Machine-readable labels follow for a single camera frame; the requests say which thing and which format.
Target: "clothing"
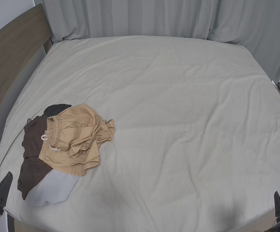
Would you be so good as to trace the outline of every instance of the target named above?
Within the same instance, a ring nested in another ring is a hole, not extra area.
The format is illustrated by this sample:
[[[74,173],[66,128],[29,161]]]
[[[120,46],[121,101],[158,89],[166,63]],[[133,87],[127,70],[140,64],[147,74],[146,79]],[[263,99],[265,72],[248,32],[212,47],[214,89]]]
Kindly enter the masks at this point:
[[[48,117],[55,116],[59,114],[61,111],[64,111],[66,108],[71,107],[71,105],[68,104],[56,104],[48,106],[44,112],[43,115]]]
[[[28,192],[36,186],[52,169],[49,165],[38,158],[42,148],[42,134],[47,129],[47,117],[37,116],[28,121],[24,126],[24,147],[23,163],[20,169],[18,179],[18,190],[22,192],[22,198],[25,200]]]
[[[114,130],[113,120],[106,123],[91,107],[69,107],[47,119],[47,141],[39,159],[64,173],[85,175],[86,169],[99,165],[98,149],[102,142],[111,141]]]
[[[66,174],[52,169],[37,186],[32,188],[26,197],[31,206],[45,206],[57,204],[68,199],[74,185],[80,176]]]

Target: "fitted sheet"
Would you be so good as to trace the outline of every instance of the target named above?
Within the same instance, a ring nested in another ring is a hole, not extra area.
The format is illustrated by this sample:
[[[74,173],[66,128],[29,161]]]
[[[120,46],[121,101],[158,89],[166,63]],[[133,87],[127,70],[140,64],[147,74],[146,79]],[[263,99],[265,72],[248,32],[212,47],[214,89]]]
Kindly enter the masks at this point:
[[[17,190],[27,118],[86,103],[115,134],[63,203]],[[128,36],[53,44],[11,110],[0,181],[6,211],[47,231],[228,231],[280,194],[280,95],[244,47]]]

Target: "bed frame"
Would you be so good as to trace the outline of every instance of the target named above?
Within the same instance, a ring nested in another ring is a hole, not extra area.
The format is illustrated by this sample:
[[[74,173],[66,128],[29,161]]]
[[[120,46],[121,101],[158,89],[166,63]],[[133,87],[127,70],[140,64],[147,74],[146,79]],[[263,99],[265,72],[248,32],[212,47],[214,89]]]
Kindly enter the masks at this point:
[[[42,4],[0,29],[0,139],[11,108],[39,64],[34,62],[52,46],[51,36]]]

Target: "drawstring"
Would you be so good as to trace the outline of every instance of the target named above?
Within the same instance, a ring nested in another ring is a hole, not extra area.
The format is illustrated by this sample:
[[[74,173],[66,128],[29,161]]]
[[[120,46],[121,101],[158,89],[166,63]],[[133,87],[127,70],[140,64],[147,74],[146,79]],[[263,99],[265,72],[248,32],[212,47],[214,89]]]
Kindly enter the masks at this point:
[[[41,139],[42,139],[42,141],[47,141],[47,136],[44,134],[44,135],[41,136]],[[56,147],[52,148],[51,145],[49,145],[49,147],[52,150],[57,150],[61,154],[61,150],[60,149],[57,149]]]

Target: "gray curtain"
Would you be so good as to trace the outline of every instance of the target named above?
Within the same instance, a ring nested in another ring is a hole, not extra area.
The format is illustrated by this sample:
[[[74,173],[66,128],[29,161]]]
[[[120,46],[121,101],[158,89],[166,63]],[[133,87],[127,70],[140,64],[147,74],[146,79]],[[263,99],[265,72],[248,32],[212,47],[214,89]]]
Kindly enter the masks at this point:
[[[280,0],[35,0],[53,42],[124,35],[177,36],[245,46],[280,79]]]

